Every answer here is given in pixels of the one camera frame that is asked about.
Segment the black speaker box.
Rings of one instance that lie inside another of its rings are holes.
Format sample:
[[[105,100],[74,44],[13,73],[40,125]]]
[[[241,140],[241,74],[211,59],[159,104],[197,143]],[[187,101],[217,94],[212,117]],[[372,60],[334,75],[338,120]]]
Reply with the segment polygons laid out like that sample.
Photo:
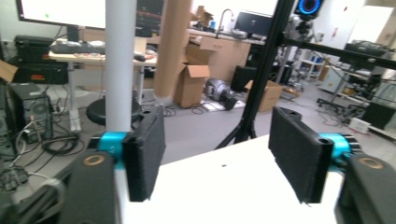
[[[254,79],[255,75],[255,67],[237,65],[233,73],[231,89],[237,92],[246,92],[246,85]]]

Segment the metal faucet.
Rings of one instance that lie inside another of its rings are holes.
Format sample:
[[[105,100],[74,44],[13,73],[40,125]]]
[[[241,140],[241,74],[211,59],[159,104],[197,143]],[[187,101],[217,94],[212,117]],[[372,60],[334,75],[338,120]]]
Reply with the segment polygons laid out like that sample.
[[[230,21],[234,21],[234,13],[233,13],[233,11],[232,11],[230,8],[224,9],[224,10],[221,12],[221,15],[220,15],[219,26],[218,26],[218,29],[217,29],[218,33],[219,33],[220,31],[222,31],[222,29],[223,29],[224,19],[225,19],[225,17],[226,17],[226,16],[225,16],[226,13],[229,13],[229,14],[230,14],[230,16],[229,16]]]

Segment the black keyboard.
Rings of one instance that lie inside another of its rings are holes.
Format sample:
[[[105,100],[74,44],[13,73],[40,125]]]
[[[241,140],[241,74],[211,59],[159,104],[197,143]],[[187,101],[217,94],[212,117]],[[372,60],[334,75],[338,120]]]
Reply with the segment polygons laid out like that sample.
[[[74,54],[74,53],[98,53],[105,54],[106,49],[102,47],[90,47],[87,44],[77,45],[52,45],[49,47],[50,50],[56,54]]]

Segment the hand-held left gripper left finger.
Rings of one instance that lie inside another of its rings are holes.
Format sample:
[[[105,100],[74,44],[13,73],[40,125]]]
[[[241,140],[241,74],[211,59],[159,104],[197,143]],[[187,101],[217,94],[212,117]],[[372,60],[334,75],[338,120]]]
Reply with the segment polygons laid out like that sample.
[[[106,132],[97,145],[116,159],[118,168],[125,170],[131,202],[150,198],[165,151],[163,108],[154,106],[140,112],[139,118],[132,133]]]

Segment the black computer tower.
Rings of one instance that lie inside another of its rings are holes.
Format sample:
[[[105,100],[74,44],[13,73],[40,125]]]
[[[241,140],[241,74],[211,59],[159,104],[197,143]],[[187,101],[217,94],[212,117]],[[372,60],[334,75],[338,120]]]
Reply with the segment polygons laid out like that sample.
[[[8,86],[17,130],[28,144],[52,137],[50,98],[35,83],[11,83]]]

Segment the dark computer monitor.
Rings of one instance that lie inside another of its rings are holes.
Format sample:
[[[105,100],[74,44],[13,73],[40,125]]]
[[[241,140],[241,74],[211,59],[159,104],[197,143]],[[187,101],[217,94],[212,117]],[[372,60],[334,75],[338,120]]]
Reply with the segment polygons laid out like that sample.
[[[248,35],[268,36],[273,17],[261,13],[240,11],[234,29]]]

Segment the brown counter cabinet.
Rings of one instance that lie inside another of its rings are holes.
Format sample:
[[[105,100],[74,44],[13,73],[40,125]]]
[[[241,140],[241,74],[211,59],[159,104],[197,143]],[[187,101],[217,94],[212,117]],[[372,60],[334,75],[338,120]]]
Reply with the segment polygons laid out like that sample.
[[[246,64],[250,44],[229,36],[188,29],[185,55],[190,64],[207,65],[210,76],[226,82],[233,79],[237,66]]]

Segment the white hook stand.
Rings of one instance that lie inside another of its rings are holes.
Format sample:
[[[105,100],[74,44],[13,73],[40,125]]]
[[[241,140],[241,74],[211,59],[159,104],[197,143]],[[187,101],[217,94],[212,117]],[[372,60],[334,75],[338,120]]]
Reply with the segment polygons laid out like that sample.
[[[136,0],[106,0],[106,130],[131,130]]]

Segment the black frame stand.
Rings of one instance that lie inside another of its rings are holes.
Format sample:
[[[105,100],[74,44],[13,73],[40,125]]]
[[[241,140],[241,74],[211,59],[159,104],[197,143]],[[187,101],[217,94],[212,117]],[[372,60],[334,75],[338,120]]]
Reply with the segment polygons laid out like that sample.
[[[270,26],[269,36],[262,47],[262,56],[253,81],[252,88],[247,98],[247,103],[243,115],[236,127],[216,146],[216,149],[227,147],[231,142],[235,144],[247,141],[249,138],[256,138],[254,121],[263,97],[272,65],[275,60],[277,48],[285,44],[296,46],[301,49],[310,49],[316,52],[330,54],[332,56],[348,58],[354,61],[371,63],[376,66],[396,70],[396,61],[378,58],[367,54],[356,53],[343,49],[331,48],[323,45],[307,43],[285,37],[284,31],[293,10],[295,0],[278,0],[273,22]]]

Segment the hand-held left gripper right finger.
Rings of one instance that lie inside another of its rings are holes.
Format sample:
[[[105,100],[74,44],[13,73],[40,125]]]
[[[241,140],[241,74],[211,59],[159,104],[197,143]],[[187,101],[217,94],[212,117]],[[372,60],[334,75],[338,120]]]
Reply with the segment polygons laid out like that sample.
[[[274,107],[268,148],[300,203],[320,203],[329,171],[342,171],[353,151],[347,133],[317,133],[302,115]]]

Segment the small cardboard box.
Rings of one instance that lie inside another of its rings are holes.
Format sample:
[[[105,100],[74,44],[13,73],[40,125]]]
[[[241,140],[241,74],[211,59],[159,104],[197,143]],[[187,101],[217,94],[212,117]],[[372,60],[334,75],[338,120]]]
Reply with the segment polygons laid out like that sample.
[[[259,96],[257,93],[251,94],[252,86],[252,80],[250,80],[245,85],[245,89],[247,90],[246,101],[248,101],[249,97],[252,96],[254,100],[259,100],[259,113],[271,111],[278,102],[280,95],[283,91],[283,87],[271,80],[268,80],[262,96]]]

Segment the bright computer monitor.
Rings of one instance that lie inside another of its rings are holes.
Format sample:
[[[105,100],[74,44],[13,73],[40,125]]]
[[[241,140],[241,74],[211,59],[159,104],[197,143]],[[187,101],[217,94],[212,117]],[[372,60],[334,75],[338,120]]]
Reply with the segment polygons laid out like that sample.
[[[21,21],[104,29],[106,0],[16,0]]]

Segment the wooden desk with white legs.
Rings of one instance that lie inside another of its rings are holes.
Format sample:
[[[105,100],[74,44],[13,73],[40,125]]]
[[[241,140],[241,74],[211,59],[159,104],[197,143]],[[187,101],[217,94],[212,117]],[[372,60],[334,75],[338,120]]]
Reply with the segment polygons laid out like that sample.
[[[105,66],[106,56],[97,53],[74,53],[74,54],[57,54],[53,51],[49,52],[49,57],[56,62],[67,63],[67,74],[68,74],[68,85],[67,89],[69,92],[69,99],[67,103],[68,114],[69,114],[69,127],[72,133],[79,133],[81,131],[80,115],[78,112],[78,104],[76,102],[75,87],[76,81],[74,78],[75,74],[88,74],[89,71],[76,69],[77,63],[87,63],[89,65],[101,65]],[[145,61],[140,62],[134,60],[133,78],[137,82],[137,96],[136,101],[142,102],[143,98],[143,87],[144,87],[144,69],[146,67],[155,67],[157,64],[157,57],[151,55],[145,55]]]

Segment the black hard case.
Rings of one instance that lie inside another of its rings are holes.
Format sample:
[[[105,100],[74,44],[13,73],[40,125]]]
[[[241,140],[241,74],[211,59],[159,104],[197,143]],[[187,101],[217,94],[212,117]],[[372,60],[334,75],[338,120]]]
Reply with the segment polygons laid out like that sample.
[[[25,63],[41,63],[50,56],[52,39],[33,35],[16,35],[14,38],[17,55]]]

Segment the black case with orange label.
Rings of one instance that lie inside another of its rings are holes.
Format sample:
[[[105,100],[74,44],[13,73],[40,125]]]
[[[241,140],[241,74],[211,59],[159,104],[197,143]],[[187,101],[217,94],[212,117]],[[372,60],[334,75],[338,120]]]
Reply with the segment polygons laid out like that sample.
[[[17,63],[16,83],[56,84],[68,82],[67,63]]]

